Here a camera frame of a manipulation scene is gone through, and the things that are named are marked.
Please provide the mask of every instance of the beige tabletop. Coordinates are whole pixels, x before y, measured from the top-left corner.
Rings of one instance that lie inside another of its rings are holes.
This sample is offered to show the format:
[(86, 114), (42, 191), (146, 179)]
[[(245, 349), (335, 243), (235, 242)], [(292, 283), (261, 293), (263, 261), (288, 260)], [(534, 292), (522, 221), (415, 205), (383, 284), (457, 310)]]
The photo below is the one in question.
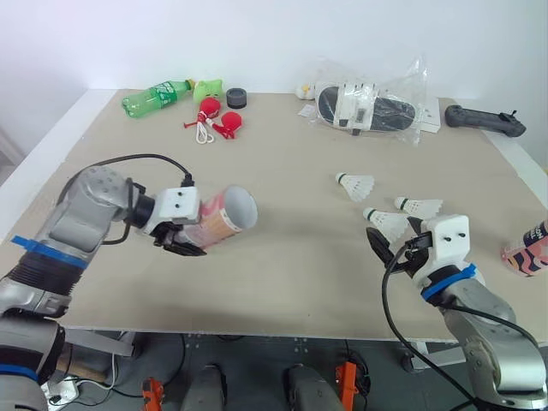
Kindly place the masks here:
[[(366, 242), (366, 206), (393, 211), (393, 199), (443, 199), (443, 213), (470, 217), (469, 260), (488, 287), (515, 309), (518, 321), (546, 341), (546, 276), (522, 278), (501, 263), (499, 249), (541, 221), (545, 208), (499, 151), (477, 130), (442, 126), (418, 147), (389, 134), (352, 137), (297, 116), (292, 95), (250, 94), (234, 141), (200, 146), (183, 122), (196, 116), (191, 99), (142, 119), (127, 117), (119, 92), (44, 185), (12, 234), (32, 237), (63, 184), (82, 167), (138, 152), (161, 153), (186, 165), (204, 198), (229, 184), (257, 200), (255, 228), (185, 258), (131, 235), (102, 247), (74, 290), (61, 323), (71, 327), (203, 331), (257, 335), (392, 338), (384, 319), (383, 266)], [(113, 166), (149, 194), (177, 187), (168, 164), (135, 160)], [(352, 203), (335, 174), (371, 174), (376, 184)], [(113, 227), (111, 237), (122, 231)], [(5, 241), (0, 269), (23, 250)], [(454, 339), (438, 311), (404, 275), (390, 284), (396, 324), (407, 337)]]

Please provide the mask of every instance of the black cable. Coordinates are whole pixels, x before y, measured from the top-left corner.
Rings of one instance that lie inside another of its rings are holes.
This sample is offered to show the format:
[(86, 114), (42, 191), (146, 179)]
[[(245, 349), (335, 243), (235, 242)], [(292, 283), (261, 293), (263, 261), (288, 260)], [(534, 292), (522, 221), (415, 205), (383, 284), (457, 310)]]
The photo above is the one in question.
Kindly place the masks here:
[(369, 367), (366, 361), (363, 359), (360, 353), (350, 349), (348, 340), (344, 340), (347, 353), (347, 361), (356, 365), (356, 375), (354, 378), (354, 385), (360, 395), (364, 399), (364, 411), (367, 409), (367, 398), (371, 392), (371, 377), (369, 375)]
[(69, 354), (68, 354), (68, 364), (67, 364), (67, 369), (65, 370), (65, 372), (63, 373), (63, 377), (61, 378), (61, 380), (64, 380), (68, 375), (69, 375), (69, 370), (70, 370), (70, 365), (72, 364), (72, 355), (74, 353), (74, 345), (73, 344), (69, 344), (68, 345), (68, 349), (70, 350), (69, 351)]
[(169, 158), (169, 157), (163, 156), (161, 154), (154, 154), (154, 153), (130, 154), (130, 155), (127, 155), (127, 156), (114, 157), (114, 158), (109, 158), (107, 160), (99, 161), (98, 163), (88, 165), (84, 169), (78, 171), (76, 174), (74, 174), (72, 177), (70, 177), (70, 179), (68, 179), (67, 183), (65, 184), (65, 186), (61, 190), (61, 193), (59, 194), (59, 197), (57, 199), (57, 204), (59, 205), (63, 201), (63, 199), (65, 198), (65, 195), (67, 195), (67, 192), (68, 192), (70, 186), (72, 186), (74, 180), (76, 180), (78, 175), (83, 170), (85, 170), (89, 167), (94, 167), (94, 166), (99, 166), (99, 165), (107, 165), (107, 164), (113, 164), (113, 163), (120, 163), (121, 161), (135, 160), (135, 159), (138, 159), (138, 158), (156, 158), (158, 160), (163, 160), (167, 163), (173, 164), (173, 165), (175, 165), (176, 168), (178, 168), (180, 171), (182, 171), (185, 175), (185, 178), (183, 180), (183, 186), (188, 187), (188, 186), (193, 186), (194, 185), (194, 182), (192, 180), (192, 174), (190, 174), (188, 172), (188, 170), (183, 165), (181, 165), (180, 163), (177, 163), (173, 158)]
[(179, 375), (179, 372), (181, 372), (182, 366), (184, 365), (185, 360), (187, 358), (187, 344), (185, 343), (185, 337), (183, 334), (179, 334), (179, 337), (181, 338), (181, 346), (182, 346), (181, 361), (179, 361), (179, 366), (177, 367), (175, 372), (173, 372), (173, 375), (168, 380), (168, 382), (164, 383), (164, 388), (170, 385), (173, 381), (175, 381), (175, 378), (177, 377), (177, 375)]
[[(163, 384), (164, 388), (173, 383), (177, 375), (179, 375), (179, 372), (181, 372), (182, 366), (185, 363), (185, 360), (187, 359), (187, 344), (185, 343), (185, 336), (183, 334), (179, 334), (179, 337), (181, 338), (181, 345), (182, 345), (182, 355), (181, 355), (181, 361), (179, 362), (179, 366), (177, 369), (173, 372), (170, 379), (168, 379), (167, 382)], [(120, 391), (116, 388), (112, 389), (115, 393), (117, 393), (120, 396), (125, 396), (127, 398), (142, 398), (142, 394), (136, 396), (133, 394), (128, 394), (127, 392)]]
[(126, 183), (129, 185), (128, 190), (128, 215), (126, 216), (126, 226), (123, 229), (122, 237), (117, 240), (103, 241), (104, 246), (115, 246), (122, 244), (128, 239), (129, 230), (131, 229), (131, 217), (134, 215), (134, 181), (131, 178), (126, 179)]
[(240, 341), (245, 336), (223, 336), (223, 335), (218, 335), (218, 336), (215, 336), (215, 337), (217, 337), (219, 340), (225, 341), (227, 343), (232, 343), (233, 341)]
[(522, 334), (527, 340), (529, 340), (535, 347), (539, 347), (539, 344), (537, 343), (537, 340), (534, 339), (534, 337), (531, 335), (531, 333), (527, 330), (524, 330), (519, 325), (512, 323), (511, 321), (508, 321), (507, 319), (501, 319), (500, 317), (497, 317), (496, 315), (491, 315), (489, 313), (484, 313), (483, 311), (474, 310), (473, 308), (468, 307), (461, 307), (461, 306), (455, 306), (452, 304), (440, 304), (440, 307), (446, 309), (446, 310), (453, 310), (453, 311), (460, 311), (463, 313), (468, 313), (472, 315), (476, 315), (478, 317), (483, 317), (484, 319), (489, 319), (491, 321), (494, 321), (496, 323), (506, 325), (507, 327), (511, 328), (514, 331), (519, 332)]
[(468, 400), (466, 402), (463, 402), (462, 404), (459, 404), (459, 405), (453, 407), (452, 409), (450, 409), (450, 411), (461, 411), (462, 409), (464, 409), (467, 406), (472, 405), (472, 404), (474, 404), (474, 402), (471, 401), (471, 400)]
[(85, 402), (81, 402), (81, 401), (77, 401), (77, 400), (73, 400), (73, 401), (69, 401), (69, 402), (65, 402), (63, 404), (59, 404), (58, 402), (53, 402), (51, 400), (51, 398), (48, 400), (48, 403), (50, 405), (55, 405), (55, 406), (58, 406), (58, 407), (64, 407), (66, 405), (70, 405), (70, 404), (80, 404), (80, 405), (83, 405), (84, 407), (97, 407), (98, 405), (101, 405), (101, 404), (104, 404), (105, 402), (107, 402), (109, 400), (109, 396), (110, 396), (110, 391), (108, 391), (106, 393), (106, 396), (98, 401), (98, 402), (95, 402), (94, 404), (86, 404)]
[(348, 340), (346, 338), (344, 339), (344, 345), (346, 346), (346, 356), (347, 356), (347, 358), (349, 358), (350, 357), (350, 347), (348, 345)]
[(392, 258), (390, 263), (386, 267), (386, 271), (383, 275), (383, 284), (382, 284), (382, 298), (383, 298), (383, 309), (384, 309), (384, 316), (386, 317), (386, 321), (388, 322), (388, 326), (392, 330), (392, 332), (396, 335), (397, 339), (400, 340), (400, 342), (409, 350), (411, 351), (415, 356), (420, 358), (425, 364), (427, 364), (432, 370), (437, 372), (439, 375), (441, 375), (443, 378), (447, 380), (451, 385), (453, 385), (457, 390), (459, 390), (469, 401), (474, 403), (474, 397), (470, 395), (470, 393), (462, 386), (460, 385), (454, 378), (452, 378), (447, 372), (442, 370), (439, 366), (434, 364), (432, 361), (428, 360), (423, 354), (421, 354), (411, 343), (405, 339), (405, 337), (400, 333), (400, 331), (397, 329), (396, 325), (394, 324), (394, 321), (392, 319), (392, 315), (390, 314), (390, 307), (388, 304), (388, 282), (390, 280), (390, 274), (392, 273), (392, 270), (394, 270), (394, 267), (396, 266), (397, 261), (403, 256), (403, 254), (408, 251), (409, 246), (404, 245), (402, 246), (396, 253), (396, 255)]

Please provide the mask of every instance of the pink cup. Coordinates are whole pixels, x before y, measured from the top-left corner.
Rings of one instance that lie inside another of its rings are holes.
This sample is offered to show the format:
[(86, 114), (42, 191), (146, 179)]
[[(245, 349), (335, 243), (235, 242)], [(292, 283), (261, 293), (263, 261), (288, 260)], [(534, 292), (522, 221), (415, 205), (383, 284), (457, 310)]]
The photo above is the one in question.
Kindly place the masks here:
[(200, 215), (199, 224), (186, 225), (178, 234), (179, 241), (205, 248), (251, 229), (257, 223), (257, 204), (245, 188), (228, 186), (201, 204)]

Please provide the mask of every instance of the game controller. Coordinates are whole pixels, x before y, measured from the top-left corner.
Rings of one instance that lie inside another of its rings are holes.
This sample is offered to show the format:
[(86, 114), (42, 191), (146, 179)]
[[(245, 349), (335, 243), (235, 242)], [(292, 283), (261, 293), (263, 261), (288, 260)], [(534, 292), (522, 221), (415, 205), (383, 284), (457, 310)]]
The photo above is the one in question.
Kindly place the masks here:
[(519, 137), (525, 133), (525, 126), (507, 113), (488, 113), (485, 111), (463, 109), (460, 105), (450, 105), (445, 109), (445, 122), (450, 127), (477, 127), (486, 128), (509, 137)]

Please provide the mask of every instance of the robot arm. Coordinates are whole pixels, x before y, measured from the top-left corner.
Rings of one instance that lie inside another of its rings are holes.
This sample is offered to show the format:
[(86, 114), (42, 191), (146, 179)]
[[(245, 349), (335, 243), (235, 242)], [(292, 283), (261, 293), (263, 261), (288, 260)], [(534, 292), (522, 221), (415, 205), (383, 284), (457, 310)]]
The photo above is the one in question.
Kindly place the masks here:
[(15, 237), (27, 251), (0, 280), (0, 409), (47, 410), (39, 387), (55, 371), (64, 343), (62, 317), (80, 276), (105, 241), (110, 224), (124, 220), (154, 237), (154, 245), (203, 255), (174, 241), (183, 224), (199, 220), (196, 187), (169, 188), (156, 198), (105, 166), (84, 169), (33, 240)]
[[(463, 311), (475, 310), (515, 323), (510, 305), (483, 284), (474, 265), (464, 259), (469, 249), (468, 218), (410, 218), (419, 235), (408, 241), (407, 261), (396, 265), (438, 307), (450, 332), (461, 344), (468, 375), (482, 410), (543, 409), (548, 405), (545, 363), (526, 331)], [(367, 229), (373, 251), (386, 266), (394, 259), (390, 244), (376, 229)]]

